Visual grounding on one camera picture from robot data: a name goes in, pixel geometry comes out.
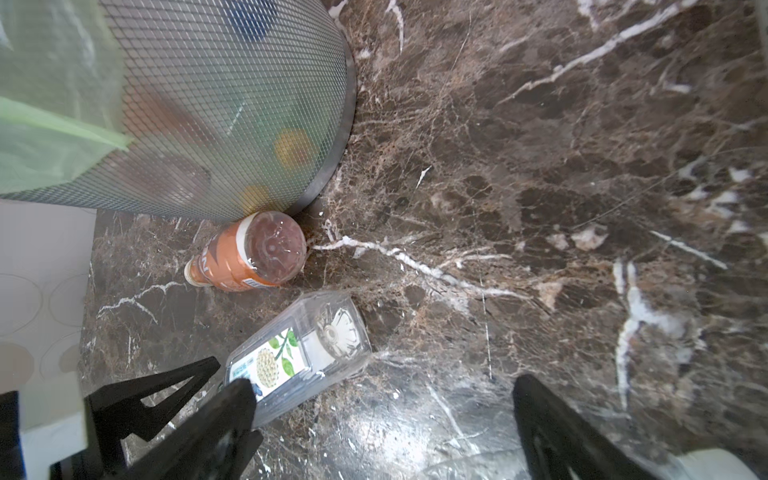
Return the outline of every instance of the blue object in basket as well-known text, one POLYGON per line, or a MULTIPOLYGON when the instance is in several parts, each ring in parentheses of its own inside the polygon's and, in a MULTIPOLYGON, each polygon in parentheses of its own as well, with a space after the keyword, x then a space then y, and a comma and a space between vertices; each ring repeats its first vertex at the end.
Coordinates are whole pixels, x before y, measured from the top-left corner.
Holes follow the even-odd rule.
POLYGON ((264 38, 277 16, 274 0, 228 0, 224 8, 230 24, 245 41, 264 38))

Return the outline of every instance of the brown marble countertop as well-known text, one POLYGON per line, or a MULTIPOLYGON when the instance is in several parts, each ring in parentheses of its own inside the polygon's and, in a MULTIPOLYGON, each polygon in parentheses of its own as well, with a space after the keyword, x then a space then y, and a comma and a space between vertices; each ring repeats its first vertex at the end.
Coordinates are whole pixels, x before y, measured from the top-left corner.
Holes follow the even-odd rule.
MULTIPOLYGON (((101 211, 85 392, 223 362, 301 293, 345 290, 372 362, 265 428, 248 478, 513 468, 523 372, 627 452, 716 446, 768 475, 768 81, 753 3, 345 0, 339 24, 356 123, 297 217, 310 247, 333 248, 286 288, 197 289, 184 263, 219 225, 101 211)), ((131 461, 147 448, 127 446, 131 461)))

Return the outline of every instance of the translucent plastic bag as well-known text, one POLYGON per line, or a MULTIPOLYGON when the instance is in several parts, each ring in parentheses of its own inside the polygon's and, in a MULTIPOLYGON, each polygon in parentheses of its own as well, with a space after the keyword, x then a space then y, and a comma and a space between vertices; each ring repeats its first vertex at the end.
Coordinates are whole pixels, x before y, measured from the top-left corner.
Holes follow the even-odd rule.
POLYGON ((74 180, 120 133, 121 50, 95 0, 0 2, 0 194, 74 180))

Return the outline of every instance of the clear plastic bottle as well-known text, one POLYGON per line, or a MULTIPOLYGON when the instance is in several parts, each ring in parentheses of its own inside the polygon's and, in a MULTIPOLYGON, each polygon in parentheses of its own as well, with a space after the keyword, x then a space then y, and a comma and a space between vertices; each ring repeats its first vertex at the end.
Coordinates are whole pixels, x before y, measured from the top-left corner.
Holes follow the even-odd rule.
POLYGON ((360 371, 370 356, 349 294, 307 293, 232 352, 225 383, 250 380, 258 428, 360 371))
POLYGON ((294 278, 306 260, 306 240, 296 221, 280 212, 243 218, 214 235, 184 267, 194 286, 242 292, 279 286, 294 278))

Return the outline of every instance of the wire mesh basket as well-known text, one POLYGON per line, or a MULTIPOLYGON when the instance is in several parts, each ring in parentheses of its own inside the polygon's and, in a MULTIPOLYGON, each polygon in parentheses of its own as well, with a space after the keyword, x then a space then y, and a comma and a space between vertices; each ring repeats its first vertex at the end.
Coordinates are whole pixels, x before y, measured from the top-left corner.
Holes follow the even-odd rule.
POLYGON ((318 0, 101 0, 133 137, 65 184, 5 194, 164 217, 302 210, 338 164, 356 81, 318 0))

